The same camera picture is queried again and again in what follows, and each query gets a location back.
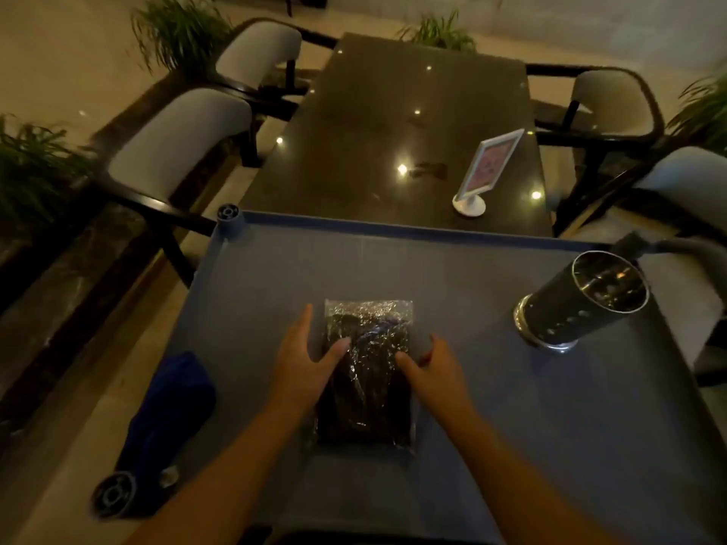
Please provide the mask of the person's right forearm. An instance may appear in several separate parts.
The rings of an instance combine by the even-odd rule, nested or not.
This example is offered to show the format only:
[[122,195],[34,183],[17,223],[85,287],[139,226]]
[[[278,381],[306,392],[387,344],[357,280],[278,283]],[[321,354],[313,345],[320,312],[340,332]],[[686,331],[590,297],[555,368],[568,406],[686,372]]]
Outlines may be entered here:
[[472,410],[437,421],[468,467],[507,545],[622,545],[577,510]]

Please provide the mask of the black cart corner post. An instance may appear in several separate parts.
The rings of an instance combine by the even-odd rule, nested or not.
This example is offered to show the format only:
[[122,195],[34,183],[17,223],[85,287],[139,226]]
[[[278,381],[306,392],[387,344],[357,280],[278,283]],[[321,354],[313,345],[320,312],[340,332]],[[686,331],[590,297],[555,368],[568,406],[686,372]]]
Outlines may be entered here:
[[116,520],[128,512],[137,492],[135,477],[117,471],[102,480],[92,492],[89,509],[96,520]]

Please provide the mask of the clear plastic packet dark contents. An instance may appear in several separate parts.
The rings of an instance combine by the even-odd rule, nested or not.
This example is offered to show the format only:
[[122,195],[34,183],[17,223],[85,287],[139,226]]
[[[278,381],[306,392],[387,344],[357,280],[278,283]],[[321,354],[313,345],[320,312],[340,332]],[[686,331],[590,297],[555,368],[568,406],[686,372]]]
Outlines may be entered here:
[[409,353],[413,303],[326,299],[323,314],[324,349],[341,338],[350,346],[315,406],[317,442],[412,448],[412,389],[395,356]]

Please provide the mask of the person's left hand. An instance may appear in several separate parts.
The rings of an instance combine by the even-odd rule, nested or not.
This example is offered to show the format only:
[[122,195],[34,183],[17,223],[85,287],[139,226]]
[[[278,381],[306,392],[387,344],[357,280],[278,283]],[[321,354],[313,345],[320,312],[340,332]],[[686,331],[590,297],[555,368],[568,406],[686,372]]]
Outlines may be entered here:
[[280,344],[271,375],[265,410],[301,419],[311,412],[329,379],[317,376],[316,364],[308,351],[313,307],[306,304]]

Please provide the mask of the grey cushioned dark-framed chair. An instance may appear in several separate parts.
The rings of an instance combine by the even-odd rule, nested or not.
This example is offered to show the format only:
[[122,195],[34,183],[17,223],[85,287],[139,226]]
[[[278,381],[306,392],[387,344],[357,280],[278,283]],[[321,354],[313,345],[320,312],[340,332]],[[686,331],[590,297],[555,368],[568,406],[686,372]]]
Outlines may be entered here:
[[674,240],[727,249],[727,157],[695,146],[651,156],[620,173],[566,216],[554,233],[565,240],[612,245],[637,235],[656,252]]
[[317,70],[299,70],[303,44],[333,50],[339,39],[269,18],[254,18],[235,27],[214,52],[208,79],[237,91],[251,104],[255,117],[290,121]]
[[631,70],[527,63],[526,73],[572,80],[566,107],[541,102],[535,111],[544,199],[558,237],[613,189],[607,163],[647,154],[664,135],[665,120],[648,84]]
[[178,227],[210,237],[215,222],[171,204],[172,194],[215,146],[231,139],[243,166],[259,168],[257,127],[250,103],[230,90],[182,93],[153,116],[95,176],[120,205],[138,213],[186,287],[195,268],[175,239]]

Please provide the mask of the white table sign stand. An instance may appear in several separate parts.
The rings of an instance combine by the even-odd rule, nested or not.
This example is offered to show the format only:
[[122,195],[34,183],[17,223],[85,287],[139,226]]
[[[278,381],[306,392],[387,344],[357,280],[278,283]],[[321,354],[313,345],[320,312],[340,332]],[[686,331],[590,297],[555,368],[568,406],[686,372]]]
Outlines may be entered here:
[[484,215],[486,202],[480,195],[494,189],[524,134],[525,129],[520,128],[478,145],[459,190],[451,200],[456,212],[467,218]]

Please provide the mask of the person's right hand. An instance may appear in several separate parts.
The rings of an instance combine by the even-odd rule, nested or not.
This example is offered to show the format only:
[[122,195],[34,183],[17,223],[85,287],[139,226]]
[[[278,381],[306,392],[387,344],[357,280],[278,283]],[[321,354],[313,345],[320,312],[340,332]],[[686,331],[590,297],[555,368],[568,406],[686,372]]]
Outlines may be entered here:
[[462,367],[443,338],[432,334],[431,349],[417,363],[426,372],[426,385],[422,392],[412,391],[447,433],[476,417]]

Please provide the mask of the person's left forearm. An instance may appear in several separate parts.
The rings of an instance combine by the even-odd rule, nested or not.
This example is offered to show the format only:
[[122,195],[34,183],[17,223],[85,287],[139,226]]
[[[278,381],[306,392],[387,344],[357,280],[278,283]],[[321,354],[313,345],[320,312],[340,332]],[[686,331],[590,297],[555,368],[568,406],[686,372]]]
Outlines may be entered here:
[[235,545],[312,403],[270,401],[241,434],[123,545]]

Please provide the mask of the grey cart corner post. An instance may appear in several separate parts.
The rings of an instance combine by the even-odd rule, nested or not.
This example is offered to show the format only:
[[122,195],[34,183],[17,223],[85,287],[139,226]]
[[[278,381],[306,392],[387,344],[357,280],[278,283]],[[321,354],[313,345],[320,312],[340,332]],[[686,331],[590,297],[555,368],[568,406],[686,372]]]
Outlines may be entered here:
[[237,205],[225,203],[218,208],[215,232],[221,240],[234,240],[245,226],[243,213]]

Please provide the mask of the metal cylindrical utensil holder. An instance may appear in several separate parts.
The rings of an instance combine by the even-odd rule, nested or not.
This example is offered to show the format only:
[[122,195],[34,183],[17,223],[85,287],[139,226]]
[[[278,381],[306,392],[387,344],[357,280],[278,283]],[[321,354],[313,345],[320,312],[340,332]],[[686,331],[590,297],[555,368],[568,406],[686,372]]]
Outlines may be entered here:
[[514,308],[513,320],[526,342],[565,354],[580,338],[640,311],[650,298],[649,284],[635,263],[591,250],[524,296]]

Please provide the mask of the green leafy plant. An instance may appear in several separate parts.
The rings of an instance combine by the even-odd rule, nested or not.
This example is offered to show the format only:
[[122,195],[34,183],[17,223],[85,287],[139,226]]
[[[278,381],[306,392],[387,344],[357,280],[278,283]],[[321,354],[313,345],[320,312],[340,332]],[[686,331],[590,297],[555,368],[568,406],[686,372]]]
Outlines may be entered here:
[[669,121],[669,137],[727,157],[727,62],[687,86],[680,110]]
[[206,0],[147,0],[130,12],[142,64],[177,73],[188,81],[206,76],[214,54],[232,33],[232,24]]
[[31,233],[62,219],[97,167],[97,154],[72,146],[67,130],[0,112],[0,232]]
[[477,47],[468,31],[458,25],[459,10],[447,16],[423,14],[416,25],[406,25],[396,32],[399,41],[442,48],[450,51],[476,53]]

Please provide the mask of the blue cloth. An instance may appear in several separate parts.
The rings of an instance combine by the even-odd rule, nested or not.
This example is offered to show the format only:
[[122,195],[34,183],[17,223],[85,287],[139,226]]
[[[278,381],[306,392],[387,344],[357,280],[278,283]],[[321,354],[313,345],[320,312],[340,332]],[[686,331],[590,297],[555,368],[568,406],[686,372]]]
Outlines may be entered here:
[[162,471],[212,415],[216,399],[212,380],[195,354],[162,359],[129,423],[115,466],[134,477],[141,498],[161,494]]

